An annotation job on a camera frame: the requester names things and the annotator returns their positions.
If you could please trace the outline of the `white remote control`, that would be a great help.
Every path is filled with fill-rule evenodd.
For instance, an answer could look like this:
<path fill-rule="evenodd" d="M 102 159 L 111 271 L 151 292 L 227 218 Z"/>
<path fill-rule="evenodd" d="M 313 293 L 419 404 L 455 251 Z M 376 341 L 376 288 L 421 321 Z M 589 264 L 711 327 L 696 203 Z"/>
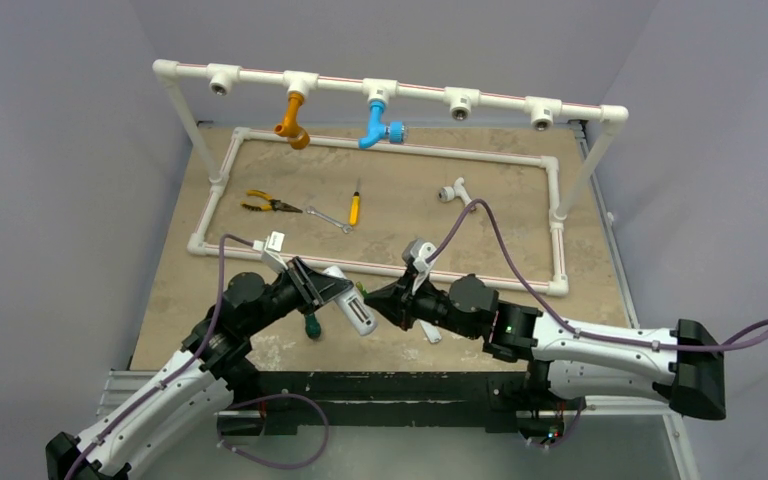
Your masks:
<path fill-rule="evenodd" d="M 377 319 L 364 303 L 363 295 L 357 286 L 353 282 L 350 282 L 350 286 L 350 289 L 338 295 L 333 302 L 361 337 L 370 335 L 378 326 Z"/>

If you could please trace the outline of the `white battery cover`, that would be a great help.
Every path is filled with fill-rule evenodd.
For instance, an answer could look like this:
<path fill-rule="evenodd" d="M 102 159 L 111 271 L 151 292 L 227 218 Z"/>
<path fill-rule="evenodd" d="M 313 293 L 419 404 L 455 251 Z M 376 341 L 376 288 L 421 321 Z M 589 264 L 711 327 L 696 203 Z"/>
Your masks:
<path fill-rule="evenodd" d="M 427 341 L 431 344 L 438 344 L 442 341 L 442 335 L 437 327 L 426 322 L 420 321 L 420 328 L 423 331 Z"/>

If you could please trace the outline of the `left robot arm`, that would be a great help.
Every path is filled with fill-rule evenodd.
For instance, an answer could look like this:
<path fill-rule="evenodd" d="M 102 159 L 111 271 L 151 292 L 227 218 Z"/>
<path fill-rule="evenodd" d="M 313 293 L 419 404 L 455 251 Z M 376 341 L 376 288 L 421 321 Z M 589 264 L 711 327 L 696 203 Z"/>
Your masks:
<path fill-rule="evenodd" d="M 151 452 L 199 416 L 226 408 L 257 412 L 268 394 L 248 360 L 253 336 L 293 311 L 312 314 L 328 303 L 361 302 L 336 267 L 323 272 L 292 258 L 276 279 L 244 272 L 219 284 L 208 310 L 167 363 L 113 412 L 77 435 L 61 432 L 45 447 L 51 479 L 133 479 Z"/>

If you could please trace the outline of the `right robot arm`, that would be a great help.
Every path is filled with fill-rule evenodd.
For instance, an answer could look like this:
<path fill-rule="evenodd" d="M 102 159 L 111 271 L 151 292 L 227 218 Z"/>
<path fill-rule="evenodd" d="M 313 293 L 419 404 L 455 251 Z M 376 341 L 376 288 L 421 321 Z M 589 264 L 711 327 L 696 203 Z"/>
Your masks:
<path fill-rule="evenodd" d="M 402 330 L 425 321 L 482 342 L 483 352 L 525 360 L 524 399 L 536 407 L 588 395 L 661 401 L 696 419 L 726 417 L 724 355 L 699 322 L 673 328 L 630 329 L 587 324 L 500 298 L 470 274 L 447 291 L 411 274 L 369 293 L 364 302 Z"/>

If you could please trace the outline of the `green stubby screwdriver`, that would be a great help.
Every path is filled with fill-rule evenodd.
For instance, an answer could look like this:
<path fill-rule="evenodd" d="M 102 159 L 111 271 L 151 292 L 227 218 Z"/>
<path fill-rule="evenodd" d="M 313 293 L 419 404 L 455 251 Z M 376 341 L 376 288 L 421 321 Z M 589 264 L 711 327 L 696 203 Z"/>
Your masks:
<path fill-rule="evenodd" d="M 306 336 L 311 340 L 319 340 L 322 336 L 322 326 L 315 314 L 304 316 L 304 330 Z"/>

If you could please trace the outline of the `silver wrench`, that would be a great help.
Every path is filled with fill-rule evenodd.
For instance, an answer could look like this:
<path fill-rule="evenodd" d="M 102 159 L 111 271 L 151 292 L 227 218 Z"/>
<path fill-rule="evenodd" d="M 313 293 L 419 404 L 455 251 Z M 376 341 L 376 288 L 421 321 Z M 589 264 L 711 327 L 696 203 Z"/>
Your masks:
<path fill-rule="evenodd" d="M 305 209 L 305 212 L 307 214 L 313 215 L 321 220 L 324 220 L 328 222 L 331 225 L 334 225 L 335 227 L 339 228 L 344 234 L 349 234 L 353 231 L 353 227 L 347 223 L 341 222 L 339 220 L 336 220 L 335 218 L 332 218 L 331 216 L 328 216 L 321 211 L 317 210 L 313 206 L 307 206 Z"/>

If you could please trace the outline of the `yellow screwdriver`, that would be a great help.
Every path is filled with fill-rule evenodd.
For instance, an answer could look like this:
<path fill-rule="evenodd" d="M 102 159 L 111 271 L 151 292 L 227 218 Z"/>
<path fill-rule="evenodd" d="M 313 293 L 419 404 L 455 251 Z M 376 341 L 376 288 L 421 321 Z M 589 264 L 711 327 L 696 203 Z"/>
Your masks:
<path fill-rule="evenodd" d="M 359 220 L 360 202 L 361 202 L 360 187 L 361 187 L 361 179 L 358 178 L 355 185 L 354 193 L 352 195 L 352 201 L 351 201 L 351 206 L 349 211 L 348 223 L 351 227 L 356 226 Z"/>

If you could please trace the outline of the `white plastic faucet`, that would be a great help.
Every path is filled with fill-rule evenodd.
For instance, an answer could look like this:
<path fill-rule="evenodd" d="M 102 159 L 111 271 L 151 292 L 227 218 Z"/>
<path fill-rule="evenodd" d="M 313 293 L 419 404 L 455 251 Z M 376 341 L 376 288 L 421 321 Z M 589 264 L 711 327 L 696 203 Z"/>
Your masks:
<path fill-rule="evenodd" d="M 442 203 L 449 203 L 458 199 L 470 213 L 476 210 L 476 206 L 472 204 L 473 199 L 466 190 L 463 177 L 458 177 L 452 185 L 442 187 L 437 192 L 437 198 Z"/>

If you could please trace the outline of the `blue plastic faucet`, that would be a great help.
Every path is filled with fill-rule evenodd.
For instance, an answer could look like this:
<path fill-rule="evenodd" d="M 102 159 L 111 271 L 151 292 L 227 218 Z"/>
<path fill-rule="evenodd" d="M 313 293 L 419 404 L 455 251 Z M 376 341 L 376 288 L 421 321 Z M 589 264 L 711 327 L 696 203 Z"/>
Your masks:
<path fill-rule="evenodd" d="M 369 103 L 369 118 L 366 134 L 357 143 L 360 149 L 370 149 L 382 140 L 391 144 L 403 144 L 408 138 L 407 126 L 400 121 L 385 123 L 382 119 L 387 104 L 382 100 L 372 100 Z"/>

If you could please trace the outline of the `orange plastic faucet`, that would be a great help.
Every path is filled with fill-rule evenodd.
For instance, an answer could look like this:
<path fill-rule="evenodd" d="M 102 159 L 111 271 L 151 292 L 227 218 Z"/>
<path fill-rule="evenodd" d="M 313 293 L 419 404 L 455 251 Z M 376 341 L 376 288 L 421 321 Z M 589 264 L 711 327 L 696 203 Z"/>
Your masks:
<path fill-rule="evenodd" d="M 273 133 L 285 139 L 295 150 L 306 148 L 310 142 L 308 132 L 298 124 L 298 113 L 304 102 L 305 97 L 301 93 L 290 92 L 284 117 L 273 128 Z"/>

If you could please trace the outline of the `aluminium rail frame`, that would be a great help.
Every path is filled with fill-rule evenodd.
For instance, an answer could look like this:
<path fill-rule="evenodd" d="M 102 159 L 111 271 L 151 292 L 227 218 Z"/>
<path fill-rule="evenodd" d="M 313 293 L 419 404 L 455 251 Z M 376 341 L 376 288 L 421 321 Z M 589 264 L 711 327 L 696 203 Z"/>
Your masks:
<path fill-rule="evenodd" d="M 294 150 L 238 127 L 201 211 L 187 174 L 163 263 L 188 325 L 116 410 L 46 449 L 57 479 L 135 479 L 223 411 L 271 434 L 300 425 L 480 426 L 566 438 L 591 396 L 723 416 L 722 363 L 695 361 L 700 323 L 603 323 L 597 210 L 567 213 L 590 182 L 541 137 L 412 131 L 361 148 L 314 135 Z"/>

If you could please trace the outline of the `yellow handled pliers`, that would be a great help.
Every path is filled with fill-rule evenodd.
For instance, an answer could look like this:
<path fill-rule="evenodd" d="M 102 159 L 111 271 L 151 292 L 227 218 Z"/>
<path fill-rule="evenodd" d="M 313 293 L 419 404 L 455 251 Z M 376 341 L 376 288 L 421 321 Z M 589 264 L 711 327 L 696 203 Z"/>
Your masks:
<path fill-rule="evenodd" d="M 261 190 L 247 190 L 246 191 L 247 197 L 254 197 L 262 200 L 261 204 L 252 204 L 248 203 L 246 201 L 243 201 L 240 203 L 240 205 L 249 211 L 255 211 L 255 212 L 267 212 L 267 211 L 274 211 L 274 212 L 287 212 L 287 213 L 303 213 L 303 210 L 299 209 L 298 207 L 295 207 L 291 204 L 288 204 L 280 199 L 276 199 L 270 194 L 261 191 Z"/>

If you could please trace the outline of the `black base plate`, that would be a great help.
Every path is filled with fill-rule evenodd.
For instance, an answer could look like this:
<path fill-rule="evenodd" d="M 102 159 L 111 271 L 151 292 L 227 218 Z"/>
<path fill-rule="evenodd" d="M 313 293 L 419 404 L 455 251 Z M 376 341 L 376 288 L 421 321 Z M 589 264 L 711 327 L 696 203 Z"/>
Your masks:
<path fill-rule="evenodd" d="M 244 400 L 252 406 L 242 406 Z M 478 428 L 535 436 L 563 429 L 563 400 L 525 372 L 263 372 L 218 414 L 227 437 L 294 435 L 302 426 Z"/>

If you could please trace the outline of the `white PVC pipe frame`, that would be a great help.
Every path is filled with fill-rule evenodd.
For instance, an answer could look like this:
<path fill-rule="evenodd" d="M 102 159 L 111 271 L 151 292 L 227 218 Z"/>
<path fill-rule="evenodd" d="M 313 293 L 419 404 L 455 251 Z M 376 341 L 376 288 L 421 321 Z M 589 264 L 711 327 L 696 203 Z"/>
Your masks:
<path fill-rule="evenodd" d="M 538 96 L 517 97 L 486 93 L 478 89 L 464 87 L 432 87 L 408 84 L 393 79 L 354 79 L 303 71 L 268 71 L 238 65 L 219 63 L 202 65 L 165 59 L 154 61 L 152 70 L 159 84 L 166 91 L 193 144 L 194 152 L 201 159 L 207 171 L 210 184 L 209 194 L 186 244 L 187 251 L 195 256 L 215 256 L 218 253 L 217 246 L 209 243 L 206 235 L 219 201 L 225 194 L 236 156 L 243 143 L 247 140 L 288 143 L 285 139 L 275 135 L 273 130 L 252 130 L 237 127 L 233 130 L 223 159 L 216 159 L 207 146 L 180 89 L 179 82 L 182 79 L 205 80 L 211 92 L 217 96 L 229 95 L 237 85 L 253 83 L 282 87 L 287 92 L 287 100 L 290 92 L 299 92 L 305 97 L 305 102 L 313 92 L 318 90 L 359 94 L 365 98 L 368 109 L 372 100 L 382 100 L 387 106 L 391 100 L 397 98 L 436 101 L 448 107 L 452 118 L 457 121 L 467 119 L 476 107 L 498 108 L 527 115 L 531 126 L 539 132 L 552 127 L 558 119 L 583 120 L 601 125 L 601 134 L 586 154 L 583 164 L 576 174 L 575 182 L 567 192 L 561 190 L 560 167 L 554 157 L 422 146 L 409 144 L 407 141 L 403 144 L 391 144 L 387 140 L 380 141 L 370 149 L 360 149 L 358 140 L 308 133 L 310 137 L 308 146 L 413 154 L 448 160 L 508 164 L 544 170 L 548 182 L 548 227 L 552 277 L 548 281 L 535 282 L 533 287 L 539 293 L 554 297 L 564 297 L 569 292 L 570 282 L 564 245 L 565 221 L 569 211 L 589 185 L 596 167 L 629 118 L 628 109 L 619 105 L 576 104 Z"/>

